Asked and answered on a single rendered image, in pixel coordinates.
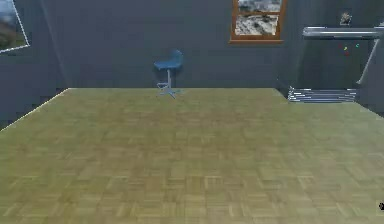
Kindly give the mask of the blue swivel chair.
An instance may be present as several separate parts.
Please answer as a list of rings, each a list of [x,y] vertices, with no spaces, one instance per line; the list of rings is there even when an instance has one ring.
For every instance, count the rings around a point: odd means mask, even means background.
[[[165,71],[165,76],[160,76],[156,83],[157,88],[160,90],[160,95],[170,95],[173,99],[176,98],[176,94],[180,93],[180,90],[173,88],[176,81],[177,73],[183,66],[183,53],[178,50],[172,50],[170,57],[162,61],[155,61],[154,67],[159,71]]]

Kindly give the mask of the brown framed window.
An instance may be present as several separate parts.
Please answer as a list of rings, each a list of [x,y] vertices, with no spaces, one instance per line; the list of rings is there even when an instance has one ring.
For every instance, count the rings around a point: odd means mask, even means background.
[[[279,44],[288,0],[232,0],[230,44]]]

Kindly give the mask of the grey metal table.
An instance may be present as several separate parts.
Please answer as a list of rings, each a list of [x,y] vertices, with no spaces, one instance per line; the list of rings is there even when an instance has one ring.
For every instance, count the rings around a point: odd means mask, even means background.
[[[290,102],[354,102],[384,27],[305,27],[297,78],[290,84]]]

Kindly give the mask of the white framed window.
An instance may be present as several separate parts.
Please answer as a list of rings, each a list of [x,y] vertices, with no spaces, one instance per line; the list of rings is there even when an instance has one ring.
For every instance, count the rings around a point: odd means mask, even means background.
[[[14,0],[0,0],[0,54],[29,46]]]

